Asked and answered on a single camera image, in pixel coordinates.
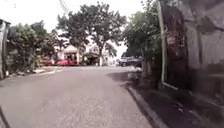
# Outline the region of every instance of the road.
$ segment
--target road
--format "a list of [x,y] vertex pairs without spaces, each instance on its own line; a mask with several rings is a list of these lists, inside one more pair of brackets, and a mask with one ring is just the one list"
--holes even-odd
[[12,128],[151,128],[124,88],[129,68],[67,67],[0,82]]

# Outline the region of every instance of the curb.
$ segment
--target curb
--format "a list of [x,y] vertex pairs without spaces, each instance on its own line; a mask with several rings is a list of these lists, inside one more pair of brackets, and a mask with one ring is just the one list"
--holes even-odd
[[139,95],[131,86],[128,86],[127,89],[154,128],[169,128],[156,112],[149,107],[141,95]]

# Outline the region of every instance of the pole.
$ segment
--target pole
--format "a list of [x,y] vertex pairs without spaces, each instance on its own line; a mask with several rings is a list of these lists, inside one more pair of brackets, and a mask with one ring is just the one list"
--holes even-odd
[[174,90],[178,90],[177,87],[166,83],[166,75],[167,75],[167,52],[166,52],[166,39],[165,39],[165,27],[163,21],[163,14],[162,14],[162,7],[161,3],[157,1],[157,11],[158,11],[158,18],[159,18],[159,25],[160,25],[160,32],[161,32],[161,39],[162,39],[162,74],[161,74],[161,82],[164,86],[172,88]]

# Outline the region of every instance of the power line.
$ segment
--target power line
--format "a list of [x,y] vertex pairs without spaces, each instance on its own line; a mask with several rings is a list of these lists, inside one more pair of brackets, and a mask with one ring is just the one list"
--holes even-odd
[[67,5],[65,4],[64,0],[59,0],[59,2],[60,2],[60,5],[61,5],[62,9],[65,12],[65,14],[68,14],[69,13],[69,9],[68,9]]

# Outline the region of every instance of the red car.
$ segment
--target red car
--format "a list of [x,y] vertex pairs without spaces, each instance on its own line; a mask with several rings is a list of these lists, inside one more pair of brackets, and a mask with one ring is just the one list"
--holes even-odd
[[69,59],[60,60],[60,61],[57,62],[57,64],[59,66],[78,66],[78,64],[76,63],[76,61],[69,60]]

